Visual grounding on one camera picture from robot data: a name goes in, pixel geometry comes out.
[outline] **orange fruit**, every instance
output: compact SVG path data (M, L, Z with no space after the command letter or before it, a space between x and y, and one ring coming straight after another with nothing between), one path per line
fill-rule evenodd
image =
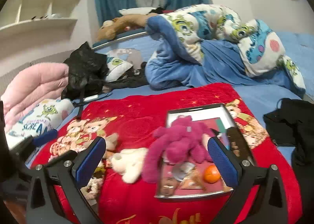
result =
M215 165L210 165L204 171L204 181L208 183L215 183L220 179L220 173Z

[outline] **white pillow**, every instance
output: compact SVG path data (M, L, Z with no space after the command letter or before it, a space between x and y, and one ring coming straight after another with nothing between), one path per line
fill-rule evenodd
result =
M109 68L109 73L106 76L106 82L110 83L118 80L118 78L128 71L133 64L117 57L108 56L107 66Z
M156 9L155 7L139 7L139 8L130 8L119 10L119 13L122 15L147 15L151 10Z

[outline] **pink plush toy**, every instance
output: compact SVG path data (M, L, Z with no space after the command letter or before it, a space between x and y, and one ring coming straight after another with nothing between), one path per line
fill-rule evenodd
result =
M151 144L144 160L143 180L148 183L158 181L158 163L164 152L171 164L186 161L189 154L196 163L212 161L202 145L203 134L214 136L203 122L192 122L191 116L178 117L169 128L157 128L153 133L157 140Z

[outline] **screw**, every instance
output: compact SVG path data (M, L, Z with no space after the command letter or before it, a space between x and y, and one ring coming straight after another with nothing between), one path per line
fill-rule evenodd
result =
M271 167L272 170L274 170L274 171L278 170L278 167L277 167L275 164L272 164L270 167Z
M250 164L251 163L248 160L246 160L246 159L242 161L242 165L245 166L245 167L248 167Z
M42 169L42 165L41 165L41 164L37 165L37 166L35 167L35 169L36 169L37 171L41 170L41 169Z
M65 162L63 163L63 165L64 165L65 167L69 167L69 166L72 165L72 161L71 161L71 160L67 160L67 161L65 161Z

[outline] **blue gripper pad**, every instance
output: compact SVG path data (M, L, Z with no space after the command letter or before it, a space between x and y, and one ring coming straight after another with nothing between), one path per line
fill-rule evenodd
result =
M42 146L45 143L50 142L53 139L56 139L58 136L58 131L56 129L49 130L44 132L40 136L34 137L32 140L32 144L36 147Z
M234 153L227 150L217 137L209 139L207 149L226 185L231 188L238 186L242 168Z
M85 187L92 177L95 169L106 152L106 141L104 138L96 137L91 145L74 159L72 176L78 188Z

